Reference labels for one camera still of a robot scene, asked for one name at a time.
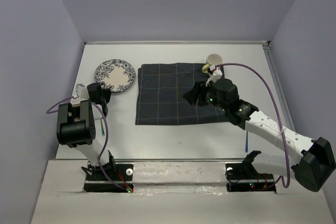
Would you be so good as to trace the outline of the dark checked cloth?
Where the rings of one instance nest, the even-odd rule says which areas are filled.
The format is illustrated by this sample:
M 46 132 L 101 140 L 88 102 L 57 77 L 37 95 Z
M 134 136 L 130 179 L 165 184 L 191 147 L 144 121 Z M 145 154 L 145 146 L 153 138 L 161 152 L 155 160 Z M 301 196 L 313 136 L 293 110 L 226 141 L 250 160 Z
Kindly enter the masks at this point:
M 207 81 L 202 63 L 143 64 L 138 69 L 136 125 L 194 125 L 227 122 L 213 106 L 191 106 L 183 95 Z

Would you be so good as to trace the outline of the pale yellow mug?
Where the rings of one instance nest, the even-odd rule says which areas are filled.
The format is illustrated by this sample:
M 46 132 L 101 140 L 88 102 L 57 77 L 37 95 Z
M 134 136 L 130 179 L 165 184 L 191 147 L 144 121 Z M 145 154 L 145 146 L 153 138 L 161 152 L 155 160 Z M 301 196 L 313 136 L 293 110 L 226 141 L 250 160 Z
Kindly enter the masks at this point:
M 212 65 L 219 65 L 223 62 L 223 59 L 218 54 L 210 54 L 206 58 L 205 65 L 202 66 L 202 73 L 207 73 L 207 70 Z

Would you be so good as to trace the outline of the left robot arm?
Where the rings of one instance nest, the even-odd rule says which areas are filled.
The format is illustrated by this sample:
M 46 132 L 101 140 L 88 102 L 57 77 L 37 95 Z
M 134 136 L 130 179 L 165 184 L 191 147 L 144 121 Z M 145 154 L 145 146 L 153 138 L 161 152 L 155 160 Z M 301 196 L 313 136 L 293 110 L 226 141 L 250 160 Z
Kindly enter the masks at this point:
M 64 103 L 58 106 L 56 135 L 60 145 L 66 145 L 83 154 L 89 167 L 83 168 L 87 175 L 101 175 L 104 179 L 115 176 L 117 167 L 113 155 L 107 150 L 108 132 L 105 143 L 96 140 L 95 120 L 102 119 L 108 128 L 106 116 L 111 91 L 99 83 L 88 86 L 76 85 L 76 104 Z

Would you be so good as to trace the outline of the blue floral plate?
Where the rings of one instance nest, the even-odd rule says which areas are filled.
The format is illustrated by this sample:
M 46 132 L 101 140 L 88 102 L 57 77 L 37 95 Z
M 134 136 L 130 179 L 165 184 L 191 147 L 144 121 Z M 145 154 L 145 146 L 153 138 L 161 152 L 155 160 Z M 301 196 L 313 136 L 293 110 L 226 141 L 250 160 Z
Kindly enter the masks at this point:
M 119 93 L 131 87 L 136 78 L 134 67 L 125 60 L 110 59 L 97 66 L 95 82 L 112 93 Z

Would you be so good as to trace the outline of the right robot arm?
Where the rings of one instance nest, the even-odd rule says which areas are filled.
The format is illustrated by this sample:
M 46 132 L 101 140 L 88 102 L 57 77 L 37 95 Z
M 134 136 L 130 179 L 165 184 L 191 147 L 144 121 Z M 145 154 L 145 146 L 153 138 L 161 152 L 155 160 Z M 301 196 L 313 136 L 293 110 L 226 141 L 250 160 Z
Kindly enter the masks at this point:
M 295 179 L 310 191 L 319 191 L 335 170 L 334 154 L 328 140 L 322 137 L 313 140 L 281 128 L 256 106 L 240 99 L 237 87 L 229 79 L 220 79 L 213 84 L 196 82 L 183 97 L 191 105 L 213 105 L 221 109 L 231 124 L 286 151 L 295 160 L 291 166 Z

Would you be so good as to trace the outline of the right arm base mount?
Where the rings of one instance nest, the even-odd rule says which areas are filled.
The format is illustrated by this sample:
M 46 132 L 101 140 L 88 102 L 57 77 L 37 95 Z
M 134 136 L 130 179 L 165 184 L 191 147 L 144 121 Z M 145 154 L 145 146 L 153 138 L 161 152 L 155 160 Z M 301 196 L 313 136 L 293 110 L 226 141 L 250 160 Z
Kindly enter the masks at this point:
M 227 191 L 229 193 L 271 191 L 276 192 L 276 186 L 272 174 L 258 173 L 253 167 L 255 158 L 261 151 L 252 151 L 241 163 L 226 164 L 225 178 L 227 180 Z

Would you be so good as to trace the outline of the iridescent spoon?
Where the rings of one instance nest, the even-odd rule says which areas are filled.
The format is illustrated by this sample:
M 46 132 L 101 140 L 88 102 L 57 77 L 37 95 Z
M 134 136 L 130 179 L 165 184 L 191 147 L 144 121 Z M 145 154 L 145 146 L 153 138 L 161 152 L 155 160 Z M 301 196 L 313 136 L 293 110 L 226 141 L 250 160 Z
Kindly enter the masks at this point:
M 248 132 L 246 132 L 245 153 L 248 153 Z

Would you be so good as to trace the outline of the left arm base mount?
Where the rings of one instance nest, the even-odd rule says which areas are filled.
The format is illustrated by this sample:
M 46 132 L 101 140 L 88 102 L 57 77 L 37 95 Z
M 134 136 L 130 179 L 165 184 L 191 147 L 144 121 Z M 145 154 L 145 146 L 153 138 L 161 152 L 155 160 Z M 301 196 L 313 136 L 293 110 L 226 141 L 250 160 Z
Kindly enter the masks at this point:
M 83 190 L 88 193 L 132 193 L 133 192 L 133 172 L 132 163 L 117 163 L 116 170 L 93 167 L 88 164 L 81 167 L 85 173 Z

